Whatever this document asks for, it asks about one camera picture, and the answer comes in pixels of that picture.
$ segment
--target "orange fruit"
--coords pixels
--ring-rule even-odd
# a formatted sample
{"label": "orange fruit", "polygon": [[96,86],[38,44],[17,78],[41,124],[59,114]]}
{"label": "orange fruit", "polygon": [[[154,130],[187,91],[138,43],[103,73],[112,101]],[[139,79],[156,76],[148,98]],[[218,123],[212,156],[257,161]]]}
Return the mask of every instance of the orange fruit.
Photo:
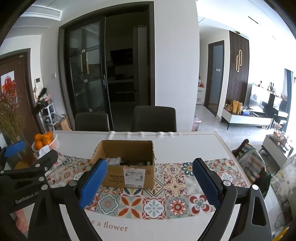
{"label": "orange fruit", "polygon": [[44,140],[45,138],[49,138],[49,139],[50,139],[50,136],[49,136],[48,134],[44,134],[44,135],[42,136],[42,140]]}
{"label": "orange fruit", "polygon": [[43,138],[43,140],[42,140],[43,146],[50,145],[51,142],[52,141],[50,140],[50,138]]}
{"label": "orange fruit", "polygon": [[48,132],[46,133],[46,135],[48,135],[50,138],[53,137],[52,132],[50,132],[50,131],[48,131]]}
{"label": "orange fruit", "polygon": [[35,136],[34,136],[34,141],[36,142],[36,141],[41,141],[42,140],[42,135],[41,134],[36,134]]}
{"label": "orange fruit", "polygon": [[43,144],[41,141],[36,141],[35,142],[35,148],[36,150],[40,150],[43,147]]}

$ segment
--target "person's hand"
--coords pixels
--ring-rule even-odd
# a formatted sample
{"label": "person's hand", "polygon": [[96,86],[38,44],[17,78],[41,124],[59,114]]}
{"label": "person's hand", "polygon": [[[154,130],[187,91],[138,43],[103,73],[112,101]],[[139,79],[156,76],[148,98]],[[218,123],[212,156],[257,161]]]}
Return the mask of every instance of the person's hand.
{"label": "person's hand", "polygon": [[28,231],[28,221],[25,217],[25,213],[23,209],[17,210],[15,212],[16,220],[15,226],[18,230],[20,230],[23,234]]}

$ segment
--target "patterned tile tablecloth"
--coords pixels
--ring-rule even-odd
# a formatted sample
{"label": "patterned tile tablecloth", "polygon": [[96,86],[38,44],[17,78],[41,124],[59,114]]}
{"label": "patterned tile tablecloth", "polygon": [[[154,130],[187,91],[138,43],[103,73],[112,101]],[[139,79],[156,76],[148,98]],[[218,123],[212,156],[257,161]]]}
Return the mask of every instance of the patterned tile tablecloth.
{"label": "patterned tile tablecloth", "polygon": [[[247,187],[232,160],[224,158],[205,163],[222,180]],[[59,153],[57,163],[47,175],[47,182],[52,188],[65,186],[73,179],[78,180],[90,168],[89,159]],[[193,175],[192,162],[155,164],[153,189],[100,186],[86,209],[115,217],[150,220],[185,218],[215,210]]]}

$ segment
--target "gold wall lamp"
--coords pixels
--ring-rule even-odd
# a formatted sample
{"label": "gold wall lamp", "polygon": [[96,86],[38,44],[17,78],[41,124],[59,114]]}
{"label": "gold wall lamp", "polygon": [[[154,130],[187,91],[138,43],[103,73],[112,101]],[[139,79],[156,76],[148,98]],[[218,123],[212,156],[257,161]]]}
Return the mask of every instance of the gold wall lamp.
{"label": "gold wall lamp", "polygon": [[239,55],[237,55],[237,62],[236,62],[236,71],[239,72],[239,68],[242,66],[242,50],[239,50]]}

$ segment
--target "white tabletop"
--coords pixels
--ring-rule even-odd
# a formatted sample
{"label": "white tabletop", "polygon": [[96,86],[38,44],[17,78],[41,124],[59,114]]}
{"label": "white tabletop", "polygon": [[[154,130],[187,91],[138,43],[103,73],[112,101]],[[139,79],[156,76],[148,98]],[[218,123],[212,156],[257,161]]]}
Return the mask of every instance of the white tabletop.
{"label": "white tabletop", "polygon": [[[151,133],[151,132],[82,132],[57,131],[59,152],[64,155],[90,159],[101,140],[152,140],[156,163],[192,162],[201,157],[205,160],[232,159],[241,172],[246,184],[250,182],[232,155],[229,148],[216,132]],[[234,227],[240,205],[235,205],[228,227],[221,240],[228,240]],[[78,240],[71,225],[65,206],[62,215],[72,240]],[[112,217],[86,210],[95,229],[104,241],[109,240],[182,240],[196,241],[206,228],[213,213],[167,220],[135,220]],[[110,225],[124,227],[126,231],[109,229]]]}

